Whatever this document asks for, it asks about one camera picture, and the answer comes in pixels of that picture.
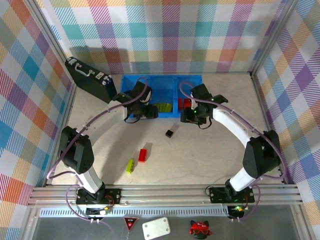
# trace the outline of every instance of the briefcase handle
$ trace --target briefcase handle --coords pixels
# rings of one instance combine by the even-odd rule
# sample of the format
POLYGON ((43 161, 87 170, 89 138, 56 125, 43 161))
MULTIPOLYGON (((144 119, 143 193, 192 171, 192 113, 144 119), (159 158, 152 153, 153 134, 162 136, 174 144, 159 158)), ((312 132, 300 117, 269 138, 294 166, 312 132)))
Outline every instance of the briefcase handle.
POLYGON ((82 67, 79 63, 75 64, 74 70, 76 70, 78 73, 80 73, 80 74, 82 74, 82 75, 84 75, 86 77, 89 77, 91 74, 95 74, 95 72, 92 71, 91 69, 89 70, 89 73, 86 74, 84 71, 79 70, 77 67, 79 67, 79 68, 82 67))

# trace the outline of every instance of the beige floor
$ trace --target beige floor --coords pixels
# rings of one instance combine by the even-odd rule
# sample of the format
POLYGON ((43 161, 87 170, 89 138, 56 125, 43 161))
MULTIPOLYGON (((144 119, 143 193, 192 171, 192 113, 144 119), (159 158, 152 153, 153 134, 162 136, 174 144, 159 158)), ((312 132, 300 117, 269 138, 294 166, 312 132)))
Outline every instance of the beige floor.
MULTIPOLYGON (((114 75, 117 90, 121 75, 114 75)), ((265 129, 261 109, 248 74, 203 74, 203 82, 212 95, 222 94, 228 106, 265 129)), ((105 108, 106 103, 78 89, 69 126, 76 127, 105 108)), ((135 124, 117 123, 93 146, 94 168, 106 184, 224 184, 242 167, 244 148, 223 125, 213 122, 207 130, 178 118, 141 120, 135 124), (172 138, 165 133, 174 124, 172 138), (139 151, 149 149, 146 163, 138 163, 139 151), (134 158, 132 174, 126 173, 128 160, 134 158)), ((56 173, 65 171, 59 164, 56 173)), ((53 180, 53 184, 74 184, 71 175, 53 180)), ((261 183, 279 183, 263 179, 261 183)))

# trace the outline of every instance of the black suitcase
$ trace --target black suitcase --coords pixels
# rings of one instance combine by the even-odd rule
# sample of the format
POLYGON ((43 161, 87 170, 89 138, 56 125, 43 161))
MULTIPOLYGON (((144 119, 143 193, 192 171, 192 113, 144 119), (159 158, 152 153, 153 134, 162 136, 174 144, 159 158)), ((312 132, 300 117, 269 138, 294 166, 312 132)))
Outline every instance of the black suitcase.
POLYGON ((112 77, 101 72, 74 57, 65 61, 65 66, 71 74, 75 84, 93 96, 109 103, 117 95, 112 77))

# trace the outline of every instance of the checkered wallpaper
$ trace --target checkered wallpaper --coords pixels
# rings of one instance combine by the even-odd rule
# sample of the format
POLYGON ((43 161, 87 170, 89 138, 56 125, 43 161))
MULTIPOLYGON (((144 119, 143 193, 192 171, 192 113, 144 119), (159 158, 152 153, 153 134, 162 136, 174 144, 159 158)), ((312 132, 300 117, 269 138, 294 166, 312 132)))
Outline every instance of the checkered wallpaper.
POLYGON ((112 74, 247 72, 286 0, 37 0, 68 55, 112 74))
POLYGON ((258 73, 267 117, 320 239, 320 0, 300 0, 258 73))
POLYGON ((23 0, 0 0, 0 240, 18 237, 71 81, 23 0))

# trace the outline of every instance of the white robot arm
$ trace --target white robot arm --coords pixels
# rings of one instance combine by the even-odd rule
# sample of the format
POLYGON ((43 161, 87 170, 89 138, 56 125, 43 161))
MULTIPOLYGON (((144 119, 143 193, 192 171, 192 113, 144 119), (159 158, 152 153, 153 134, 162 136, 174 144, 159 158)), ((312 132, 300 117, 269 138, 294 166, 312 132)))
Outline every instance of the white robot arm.
MULTIPOLYGON (((191 96, 194 99, 218 104, 228 102, 222 95, 212 96, 204 84, 192 88, 191 96)), ((185 108, 180 116, 181 122, 198 124, 199 127, 207 123, 207 118, 209 118, 210 125, 211 119, 224 125, 245 148, 243 167, 225 183, 225 191, 230 198, 249 187, 266 172, 279 166, 280 159, 272 146, 222 107, 192 100, 191 107, 185 108)), ((279 137, 275 131, 265 131, 264 136, 280 149, 279 137)))
POLYGON ((149 104, 152 97, 152 90, 149 86, 139 100, 126 104, 139 96, 144 87, 144 83, 137 81, 132 91, 127 94, 119 93, 109 102, 107 107, 100 112, 100 114, 107 112, 104 116, 92 122, 92 119, 96 118, 93 117, 77 128, 67 126, 62 130, 59 144, 60 154, 65 151, 71 140, 78 134, 78 131, 86 127, 87 123, 92 122, 90 127, 82 132, 81 136, 67 151, 62 161, 65 166, 75 172, 78 179, 81 180, 82 187, 92 197, 92 200, 97 203, 103 197, 105 185, 93 167, 94 153, 92 146, 116 123, 123 120, 126 121, 130 115, 133 115, 138 120, 158 117, 157 107, 149 104))

